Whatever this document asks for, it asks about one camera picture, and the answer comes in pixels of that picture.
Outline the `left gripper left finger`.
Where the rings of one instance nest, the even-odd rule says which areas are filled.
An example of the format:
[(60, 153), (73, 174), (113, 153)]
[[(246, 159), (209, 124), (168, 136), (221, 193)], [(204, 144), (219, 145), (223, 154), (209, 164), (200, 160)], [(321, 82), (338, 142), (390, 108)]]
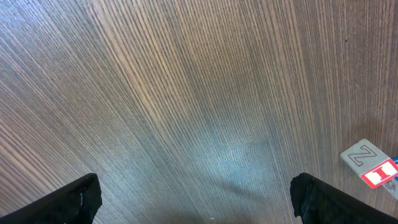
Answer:
[(102, 206), (98, 176), (89, 173), (31, 204), (1, 217), (3, 224), (92, 224)]

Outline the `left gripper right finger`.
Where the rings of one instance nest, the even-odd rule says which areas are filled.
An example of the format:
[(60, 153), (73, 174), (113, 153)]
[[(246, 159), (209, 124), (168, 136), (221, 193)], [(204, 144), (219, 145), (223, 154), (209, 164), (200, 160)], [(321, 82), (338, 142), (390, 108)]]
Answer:
[(301, 173), (290, 182), (294, 215), (303, 224), (397, 224), (397, 219)]

